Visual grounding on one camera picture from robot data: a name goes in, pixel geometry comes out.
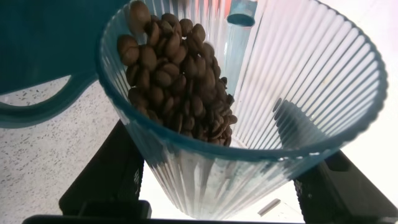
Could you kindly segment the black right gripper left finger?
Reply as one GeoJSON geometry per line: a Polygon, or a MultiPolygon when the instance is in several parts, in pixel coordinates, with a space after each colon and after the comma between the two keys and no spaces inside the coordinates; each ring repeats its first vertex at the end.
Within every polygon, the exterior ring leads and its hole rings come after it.
{"type": "Polygon", "coordinates": [[[144,160],[121,121],[58,201],[64,215],[90,202],[138,202],[144,160]]]}

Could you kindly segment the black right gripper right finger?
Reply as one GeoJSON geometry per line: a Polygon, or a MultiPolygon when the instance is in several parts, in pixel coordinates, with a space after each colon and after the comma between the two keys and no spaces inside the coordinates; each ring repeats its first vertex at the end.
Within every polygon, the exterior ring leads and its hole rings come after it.
{"type": "MultiPolygon", "coordinates": [[[[283,147],[322,137],[301,110],[278,99],[274,119],[283,147]]],[[[395,223],[397,207],[345,156],[337,151],[294,179],[307,223],[395,223]]]]}

